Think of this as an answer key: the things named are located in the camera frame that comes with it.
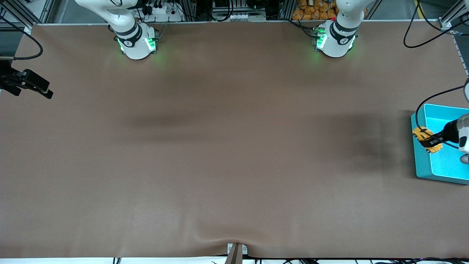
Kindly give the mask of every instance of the blue bin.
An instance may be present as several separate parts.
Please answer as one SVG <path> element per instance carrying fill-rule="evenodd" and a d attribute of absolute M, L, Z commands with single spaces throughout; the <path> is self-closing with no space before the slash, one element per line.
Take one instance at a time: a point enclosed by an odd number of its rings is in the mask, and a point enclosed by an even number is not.
<path fill-rule="evenodd" d="M 450 106 L 425 104 L 418 111 L 419 125 L 429 128 L 434 133 L 440 132 L 449 121 L 456 120 L 469 113 L 469 109 Z M 411 117 L 412 129 L 417 127 L 415 113 Z M 434 154 L 429 154 L 420 142 L 414 138 L 414 153 L 417 176 L 469 185 L 469 165 L 460 162 L 463 152 L 443 145 Z"/>

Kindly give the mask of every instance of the table surface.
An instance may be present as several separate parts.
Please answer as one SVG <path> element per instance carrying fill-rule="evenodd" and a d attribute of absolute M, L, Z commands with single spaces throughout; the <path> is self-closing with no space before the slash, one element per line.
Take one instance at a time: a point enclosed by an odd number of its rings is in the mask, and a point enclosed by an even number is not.
<path fill-rule="evenodd" d="M 469 186 L 416 177 L 409 116 L 467 76 L 453 39 L 363 23 L 343 58 L 288 23 L 35 26 L 51 100 L 0 96 L 0 257 L 469 257 Z M 409 43 L 436 34 L 414 23 Z M 37 48 L 23 38 L 18 55 Z M 462 91 L 432 101 L 467 107 Z"/>

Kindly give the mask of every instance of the yellow tape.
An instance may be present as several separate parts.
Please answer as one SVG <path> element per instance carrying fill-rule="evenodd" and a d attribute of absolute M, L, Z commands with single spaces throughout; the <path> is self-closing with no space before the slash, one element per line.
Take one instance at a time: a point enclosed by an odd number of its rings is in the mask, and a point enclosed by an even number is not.
<path fill-rule="evenodd" d="M 414 3 L 415 3 L 415 7 L 417 7 L 417 5 L 418 5 L 417 0 L 414 0 Z M 424 16 L 422 15 L 422 12 L 420 11 L 420 8 L 417 9 L 417 12 L 418 12 L 418 17 L 420 17 L 420 19 L 423 19 Z"/>

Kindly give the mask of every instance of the gray floor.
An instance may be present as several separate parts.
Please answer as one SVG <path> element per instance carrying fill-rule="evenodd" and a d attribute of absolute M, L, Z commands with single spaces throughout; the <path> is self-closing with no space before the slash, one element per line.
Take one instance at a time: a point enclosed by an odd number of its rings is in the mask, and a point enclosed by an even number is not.
<path fill-rule="evenodd" d="M 428 18 L 442 16 L 456 0 L 422 0 L 424 13 Z M 77 5 L 74 0 L 63 0 L 62 5 L 66 8 L 58 8 L 63 11 L 55 14 L 55 23 L 105 23 L 95 13 Z M 414 0 L 383 0 L 372 19 L 410 19 L 415 10 Z M 469 32 L 469 26 L 462 25 L 460 32 Z M 0 53 L 13 55 L 21 39 L 17 32 L 0 32 Z M 469 62 L 469 36 L 456 37 L 461 54 L 465 61 Z"/>

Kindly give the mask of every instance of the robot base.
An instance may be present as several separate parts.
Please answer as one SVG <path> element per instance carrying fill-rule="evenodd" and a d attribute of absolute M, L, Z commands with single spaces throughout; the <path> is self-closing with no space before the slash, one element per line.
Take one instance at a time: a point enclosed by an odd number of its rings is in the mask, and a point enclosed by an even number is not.
<path fill-rule="evenodd" d="M 318 36 L 318 39 L 313 39 L 313 46 L 315 50 L 322 51 L 325 55 L 332 58 L 339 58 L 344 56 L 349 49 L 352 48 L 352 43 L 355 37 L 349 41 L 348 45 L 340 45 L 337 41 L 331 37 L 330 27 L 333 23 L 332 20 L 326 21 L 325 23 L 318 26 L 321 29 L 314 31 L 313 35 Z"/>
<path fill-rule="evenodd" d="M 127 47 L 120 41 L 122 54 L 127 55 L 132 60 L 141 60 L 150 54 L 155 54 L 158 47 L 158 31 L 145 23 L 138 23 L 142 27 L 142 36 L 133 47 Z"/>

